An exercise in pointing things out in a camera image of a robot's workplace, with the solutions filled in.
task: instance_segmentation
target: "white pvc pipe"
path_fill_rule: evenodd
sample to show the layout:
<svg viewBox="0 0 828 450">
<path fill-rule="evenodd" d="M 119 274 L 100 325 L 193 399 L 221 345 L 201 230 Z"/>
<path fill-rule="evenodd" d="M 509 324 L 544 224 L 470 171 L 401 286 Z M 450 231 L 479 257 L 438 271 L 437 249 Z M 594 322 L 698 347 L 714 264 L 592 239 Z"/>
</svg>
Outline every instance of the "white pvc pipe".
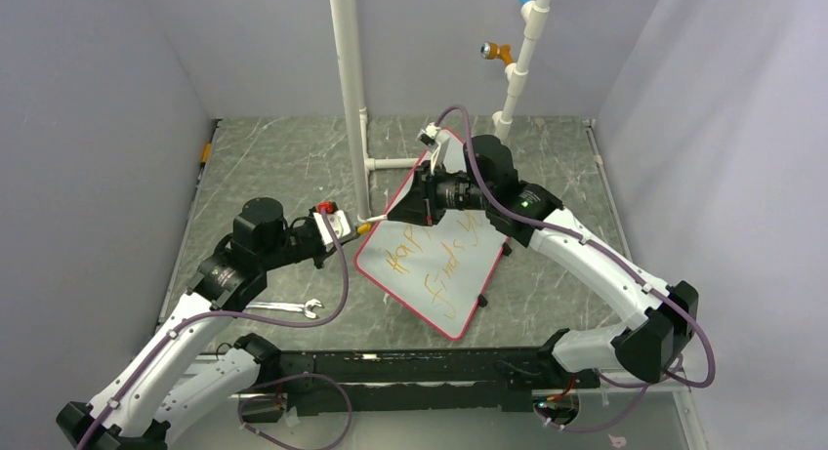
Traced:
<svg viewBox="0 0 828 450">
<path fill-rule="evenodd" d="M 515 113 L 515 107 L 518 105 L 518 98 L 523 92 L 523 86 L 526 83 L 526 76 L 529 73 L 529 62 L 532 60 L 532 54 L 535 51 L 535 44 L 543 33 L 544 23 L 546 22 L 547 14 L 549 13 L 550 0 L 534 0 L 529 1 L 521 7 L 521 13 L 526 19 L 526 28 L 523 30 L 523 45 L 520 47 L 520 53 L 517 56 L 517 65 L 515 70 L 509 77 L 509 88 L 506 92 L 506 102 L 503 105 L 503 110 L 492 115 L 494 120 L 494 134 L 500 141 L 505 141 L 509 136 L 509 130 L 512 128 L 512 116 Z"/>
<path fill-rule="evenodd" d="M 356 36 L 356 0 L 330 0 L 342 85 L 342 103 L 348 147 L 351 151 L 353 189 L 356 193 L 356 217 L 364 221 L 370 216 L 368 180 L 365 174 L 365 151 L 359 124 L 362 70 L 359 64 L 359 39 Z"/>
<path fill-rule="evenodd" d="M 368 170 L 410 169 L 417 164 L 416 157 L 401 159 L 367 159 L 365 165 Z"/>
<path fill-rule="evenodd" d="M 354 54 L 354 61 L 357 67 L 353 70 L 353 82 L 356 87 L 356 104 L 359 107 L 359 133 L 362 136 L 362 156 L 363 159 L 368 159 L 368 107 L 365 106 L 365 86 L 362 82 L 362 53 L 359 50 L 359 21 L 356 13 L 356 0 L 348 0 L 348 28 L 350 30 L 349 38 L 354 43 L 356 53 Z M 368 172 L 365 172 L 365 185 L 368 186 Z"/>
</svg>

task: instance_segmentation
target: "red connector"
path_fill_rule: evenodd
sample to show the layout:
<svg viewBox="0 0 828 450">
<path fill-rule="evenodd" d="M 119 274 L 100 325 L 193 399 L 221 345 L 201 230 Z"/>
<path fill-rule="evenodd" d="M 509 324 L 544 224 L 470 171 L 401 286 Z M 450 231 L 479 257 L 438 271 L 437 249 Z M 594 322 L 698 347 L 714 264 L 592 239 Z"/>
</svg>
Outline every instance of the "red connector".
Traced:
<svg viewBox="0 0 828 450">
<path fill-rule="evenodd" d="M 334 214 L 336 212 L 336 206 L 334 206 L 334 203 L 330 201 L 322 201 L 318 206 L 316 206 L 316 211 L 318 211 L 319 214 L 322 214 L 323 209 L 327 214 Z"/>
</svg>

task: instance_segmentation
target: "orange object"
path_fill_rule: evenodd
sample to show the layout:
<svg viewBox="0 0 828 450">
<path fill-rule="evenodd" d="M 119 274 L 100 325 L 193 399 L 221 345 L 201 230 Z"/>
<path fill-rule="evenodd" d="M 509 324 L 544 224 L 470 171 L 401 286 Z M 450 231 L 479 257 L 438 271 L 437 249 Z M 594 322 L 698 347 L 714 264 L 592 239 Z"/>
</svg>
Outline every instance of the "orange object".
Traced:
<svg viewBox="0 0 828 450">
<path fill-rule="evenodd" d="M 572 380 L 569 381 L 569 385 L 563 390 L 561 394 L 554 394 L 548 398 L 547 401 L 561 401 L 572 389 L 575 387 L 575 377 L 572 377 Z"/>
<path fill-rule="evenodd" d="M 480 52 L 483 54 L 483 57 L 487 60 L 498 59 L 503 61 L 503 64 L 505 64 L 506 66 L 514 62 L 512 60 L 511 45 L 498 45 L 496 43 L 486 42 L 480 48 Z"/>
<path fill-rule="evenodd" d="M 316 206 L 316 211 L 318 211 L 319 214 L 322 214 L 323 209 L 325 210 L 325 214 L 334 214 L 334 205 L 330 201 L 323 201 Z"/>
<path fill-rule="evenodd" d="M 211 143 L 207 143 L 207 145 L 204 146 L 204 150 L 201 151 L 201 163 L 202 164 L 207 163 L 207 158 L 210 157 L 210 148 L 211 147 L 213 147 L 213 145 Z"/>
</svg>

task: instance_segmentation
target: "pvc pipe elbow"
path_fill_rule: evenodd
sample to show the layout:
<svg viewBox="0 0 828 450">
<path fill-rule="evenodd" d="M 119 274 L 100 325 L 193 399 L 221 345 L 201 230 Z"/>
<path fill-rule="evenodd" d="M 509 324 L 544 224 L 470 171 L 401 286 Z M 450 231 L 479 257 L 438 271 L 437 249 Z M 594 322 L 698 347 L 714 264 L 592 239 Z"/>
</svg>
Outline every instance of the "pvc pipe elbow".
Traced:
<svg viewBox="0 0 828 450">
<path fill-rule="evenodd" d="M 506 89 L 506 93 L 513 97 L 520 97 L 520 94 L 523 93 L 523 86 L 526 84 L 526 76 L 528 75 L 528 69 L 526 71 L 512 71 L 512 75 L 509 78 L 509 87 Z"/>
<path fill-rule="evenodd" d="M 532 14 L 532 8 L 535 7 L 535 1 L 529 0 L 523 3 L 523 6 L 520 6 L 520 15 L 523 17 L 524 22 L 529 22 L 529 16 Z"/>
<path fill-rule="evenodd" d="M 515 73 L 515 68 L 518 66 L 516 62 L 506 65 L 506 78 L 512 81 L 512 75 Z"/>
<path fill-rule="evenodd" d="M 492 113 L 492 122 L 497 126 L 498 124 L 502 125 L 511 125 L 512 119 L 510 118 L 509 121 L 503 119 L 503 110 L 497 110 Z"/>
</svg>

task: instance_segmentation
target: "wrench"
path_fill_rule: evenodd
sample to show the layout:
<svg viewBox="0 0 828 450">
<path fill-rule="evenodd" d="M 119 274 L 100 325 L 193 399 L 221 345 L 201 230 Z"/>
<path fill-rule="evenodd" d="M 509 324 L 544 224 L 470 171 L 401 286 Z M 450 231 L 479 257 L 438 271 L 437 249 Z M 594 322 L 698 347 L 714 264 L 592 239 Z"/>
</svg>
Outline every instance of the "wrench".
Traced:
<svg viewBox="0 0 828 450">
<path fill-rule="evenodd" d="M 311 320 L 316 320 L 318 315 L 313 313 L 313 309 L 315 307 L 322 307 L 322 302 L 317 299 L 310 299 L 304 304 L 290 304 L 287 302 L 251 302 L 245 309 L 260 308 L 265 310 L 295 311 L 297 313 L 303 313 Z"/>
</svg>

